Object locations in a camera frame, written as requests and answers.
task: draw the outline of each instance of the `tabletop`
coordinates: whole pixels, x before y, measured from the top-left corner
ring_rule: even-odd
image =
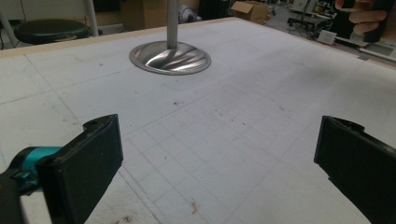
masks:
[[[164,28],[0,51],[0,171],[118,114],[123,165],[87,223],[369,223],[313,162],[321,117],[396,147],[396,70],[238,19],[181,25],[212,64],[161,76],[129,61]],[[50,223],[43,196],[22,198]]]

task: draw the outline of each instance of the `black stool seat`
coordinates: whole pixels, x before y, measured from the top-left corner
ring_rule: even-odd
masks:
[[[90,30],[78,21],[50,19],[24,22],[14,34],[21,42],[40,45],[85,38]]]

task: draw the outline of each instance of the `vertical rod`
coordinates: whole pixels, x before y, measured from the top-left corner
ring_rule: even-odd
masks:
[[[14,30],[12,29],[11,25],[9,24],[9,20],[8,20],[6,13],[3,10],[3,7],[1,5],[0,5],[0,21],[3,23],[4,29],[6,30],[7,35],[8,35],[8,39],[12,44],[12,48],[15,48],[18,44],[18,39],[17,39],[17,37],[15,37]]]
[[[167,47],[177,48],[178,0],[168,0]]]
[[[92,0],[85,0],[85,5],[86,5],[87,10],[88,10],[88,15],[90,16],[92,35],[93,36],[99,36],[98,24],[96,22],[95,9],[93,7],[93,1]]]

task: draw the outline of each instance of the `metal disc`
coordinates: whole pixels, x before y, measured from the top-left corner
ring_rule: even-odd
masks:
[[[171,76],[201,72],[211,63],[201,49],[180,42],[176,49],[169,49],[166,41],[140,45],[131,51],[129,59],[144,70]]]

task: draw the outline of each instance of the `cardboard box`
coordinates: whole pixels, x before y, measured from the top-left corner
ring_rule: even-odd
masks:
[[[197,12],[199,8],[199,0],[179,0],[178,4],[189,6],[194,12]]]
[[[166,0],[120,0],[122,23],[128,31],[166,26],[166,9]]]
[[[255,1],[235,2],[231,9],[235,17],[258,24],[263,24],[268,15],[268,5]]]

